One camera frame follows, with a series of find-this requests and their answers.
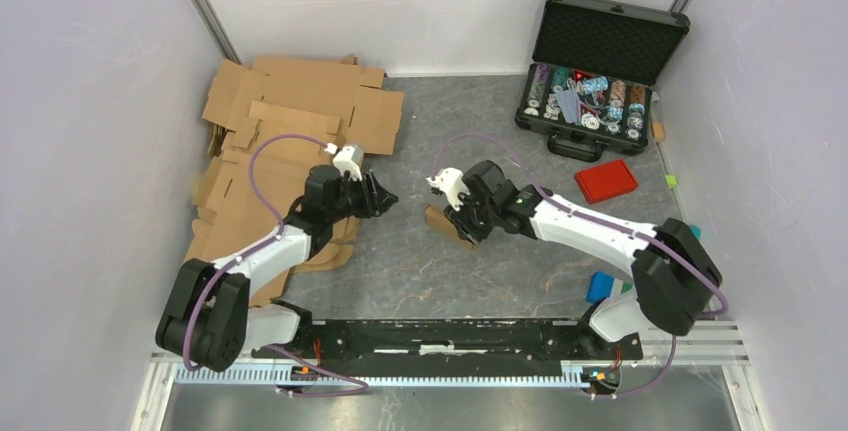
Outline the brown cardboard box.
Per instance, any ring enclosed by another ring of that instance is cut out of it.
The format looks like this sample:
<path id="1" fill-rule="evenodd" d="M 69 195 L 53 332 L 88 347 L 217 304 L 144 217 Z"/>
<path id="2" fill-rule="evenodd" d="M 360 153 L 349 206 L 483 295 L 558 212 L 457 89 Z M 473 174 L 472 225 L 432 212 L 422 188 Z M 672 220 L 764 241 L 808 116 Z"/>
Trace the brown cardboard box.
<path id="1" fill-rule="evenodd" d="M 449 221 L 442 210 L 434 207 L 433 205 L 427 205 L 424 210 L 424 217 L 427 225 L 432 230 L 444 236 L 454 244 L 469 250 L 474 250 L 476 248 L 475 244 L 460 236 L 457 228 Z"/>

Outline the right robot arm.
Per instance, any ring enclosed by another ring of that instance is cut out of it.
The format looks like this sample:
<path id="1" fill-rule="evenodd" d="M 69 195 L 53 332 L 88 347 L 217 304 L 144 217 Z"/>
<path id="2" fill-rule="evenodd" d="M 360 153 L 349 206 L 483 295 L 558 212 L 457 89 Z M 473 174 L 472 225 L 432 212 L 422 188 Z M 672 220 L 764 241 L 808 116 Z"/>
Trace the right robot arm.
<path id="1" fill-rule="evenodd" d="M 447 200 L 445 216 L 458 236 L 478 244 L 499 228 L 507 234 L 560 244 L 623 271 L 633 287 L 591 306 L 577 333 L 580 351 L 602 359 L 618 341 L 658 328 L 685 336 L 708 304 L 728 309 L 722 276 L 688 225 L 668 218 L 660 225 L 624 220 L 576 205 L 535 183 L 522 188 L 494 162 L 467 171 L 444 168 L 428 177 Z"/>

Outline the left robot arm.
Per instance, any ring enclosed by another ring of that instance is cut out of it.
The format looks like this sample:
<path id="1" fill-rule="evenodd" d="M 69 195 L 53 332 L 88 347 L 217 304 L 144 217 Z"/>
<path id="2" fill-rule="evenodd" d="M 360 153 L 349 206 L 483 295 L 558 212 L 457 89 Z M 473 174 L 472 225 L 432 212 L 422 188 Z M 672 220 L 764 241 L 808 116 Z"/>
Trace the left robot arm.
<path id="1" fill-rule="evenodd" d="M 290 358 L 306 356 L 314 332 L 293 305 L 253 306 L 251 298 L 281 272 L 316 256 L 339 221 L 383 215 L 398 197 L 370 171 L 355 176 L 331 165 L 312 168 L 303 194 L 263 238 L 211 262 L 192 258 L 179 268 L 155 332 L 156 345 L 190 371 L 228 369 L 238 356 L 276 344 Z"/>

